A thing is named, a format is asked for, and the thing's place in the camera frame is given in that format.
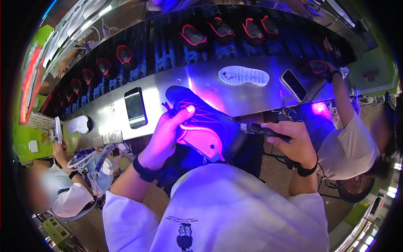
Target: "smartphone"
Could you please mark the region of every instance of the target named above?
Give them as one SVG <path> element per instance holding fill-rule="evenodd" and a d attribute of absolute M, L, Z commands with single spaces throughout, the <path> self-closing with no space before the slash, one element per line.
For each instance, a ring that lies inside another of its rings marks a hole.
<path fill-rule="evenodd" d="M 287 85 L 299 102 L 302 102 L 305 99 L 307 95 L 306 89 L 291 72 L 291 70 L 287 69 L 284 74 L 281 75 L 280 79 L 285 85 Z"/>
<path fill-rule="evenodd" d="M 141 88 L 136 87 L 125 93 L 125 103 L 130 127 L 137 129 L 147 124 Z"/>

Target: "fingernail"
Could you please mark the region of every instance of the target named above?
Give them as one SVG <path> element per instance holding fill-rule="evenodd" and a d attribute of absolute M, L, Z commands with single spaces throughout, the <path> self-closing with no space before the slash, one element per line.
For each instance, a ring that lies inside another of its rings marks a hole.
<path fill-rule="evenodd" d="M 186 110 L 187 110 L 189 113 L 192 113 L 193 111 L 195 111 L 195 107 L 194 107 L 193 105 L 190 105 L 189 107 L 186 108 Z"/>

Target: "white phone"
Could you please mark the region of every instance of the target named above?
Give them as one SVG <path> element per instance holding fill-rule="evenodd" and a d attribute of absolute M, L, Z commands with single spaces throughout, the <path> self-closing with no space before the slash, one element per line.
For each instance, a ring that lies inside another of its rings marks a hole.
<path fill-rule="evenodd" d="M 290 69 L 287 69 L 284 74 L 280 76 L 280 80 L 290 89 L 290 91 L 295 95 L 298 102 L 302 102 L 306 95 L 306 89 L 303 87 L 301 82 L 295 77 Z"/>

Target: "white shoe sole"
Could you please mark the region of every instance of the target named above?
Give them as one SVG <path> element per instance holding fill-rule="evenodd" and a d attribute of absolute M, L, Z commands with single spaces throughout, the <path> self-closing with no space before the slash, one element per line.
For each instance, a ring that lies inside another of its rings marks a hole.
<path fill-rule="evenodd" d="M 223 67 L 218 71 L 218 77 L 225 84 L 232 86 L 252 83 L 256 86 L 264 87 L 270 80 L 269 74 L 265 71 L 242 66 Z"/>
<path fill-rule="evenodd" d="M 67 125 L 67 128 L 71 133 L 80 132 L 81 134 L 87 134 L 89 131 L 87 123 L 88 117 L 86 115 L 82 115 L 71 120 Z"/>

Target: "white t-shirt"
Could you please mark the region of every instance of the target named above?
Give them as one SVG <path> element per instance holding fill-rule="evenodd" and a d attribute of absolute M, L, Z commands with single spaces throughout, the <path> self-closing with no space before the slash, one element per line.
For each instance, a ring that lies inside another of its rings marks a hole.
<path fill-rule="evenodd" d="M 332 131 L 318 150 L 318 173 L 332 180 L 350 179 L 369 171 L 380 152 L 364 123 L 354 113 L 346 128 Z"/>
<path fill-rule="evenodd" d="M 327 252 L 329 246 L 318 193 L 286 199 L 227 164 L 209 164 L 182 176 L 160 223 L 142 203 L 109 191 L 102 216 L 111 252 Z"/>
<path fill-rule="evenodd" d="M 80 183 L 73 183 L 67 173 L 62 171 L 55 164 L 52 165 L 50 170 L 56 177 L 59 190 L 69 188 L 68 191 L 62 192 L 57 196 L 51 210 L 48 211 L 50 214 L 55 214 L 63 218 L 74 217 L 87 203 L 94 201 L 94 198 L 85 186 Z"/>

